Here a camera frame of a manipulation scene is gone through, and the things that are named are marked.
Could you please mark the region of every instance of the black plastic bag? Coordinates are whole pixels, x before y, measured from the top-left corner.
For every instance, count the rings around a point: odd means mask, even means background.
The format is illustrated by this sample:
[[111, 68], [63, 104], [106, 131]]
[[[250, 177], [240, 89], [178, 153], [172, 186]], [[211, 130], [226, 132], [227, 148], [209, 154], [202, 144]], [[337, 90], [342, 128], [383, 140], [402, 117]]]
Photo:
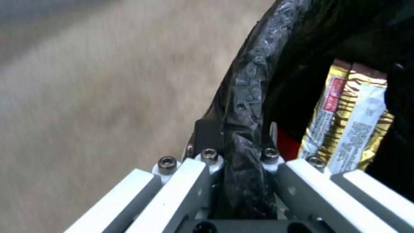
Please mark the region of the black plastic bag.
[[[412, 129], [414, 115], [407, 110], [414, 95], [408, 78], [414, 71], [412, 6], [413, 1], [387, 0], [281, 0], [272, 5], [241, 47], [205, 115], [222, 121], [227, 160], [217, 218], [276, 217], [260, 162], [262, 135], [276, 121], [301, 140], [334, 58], [366, 64], [398, 80], [388, 81], [386, 103], [395, 123], [383, 144], [412, 139], [413, 131], [401, 133], [401, 128]], [[410, 148], [397, 151], [398, 162], [388, 168], [395, 174], [376, 176], [375, 166], [383, 164], [377, 161], [393, 159], [393, 146], [381, 146], [367, 172], [412, 199], [414, 185], [398, 185], [414, 180]], [[406, 160], [401, 173], [406, 177], [399, 177], [397, 170]]]

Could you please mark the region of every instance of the candy bar wrapper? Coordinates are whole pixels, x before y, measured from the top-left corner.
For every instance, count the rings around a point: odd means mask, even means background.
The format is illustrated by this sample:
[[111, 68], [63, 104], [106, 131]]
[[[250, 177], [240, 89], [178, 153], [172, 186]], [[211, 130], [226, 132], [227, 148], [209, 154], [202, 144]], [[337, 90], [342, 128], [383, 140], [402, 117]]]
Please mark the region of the candy bar wrapper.
[[354, 63], [339, 98], [332, 127], [318, 151], [332, 174], [372, 162], [394, 117], [385, 106], [386, 74]]
[[351, 64], [335, 59], [325, 82], [323, 94], [313, 113], [312, 121], [306, 129], [298, 157], [307, 158], [318, 154], [325, 136], [332, 127], [332, 119], [339, 104], [339, 97], [348, 79]]
[[332, 174], [364, 170], [393, 121], [384, 103], [386, 74], [354, 63], [343, 81], [335, 81], [334, 68], [335, 62], [298, 157], [317, 155], [327, 162]]

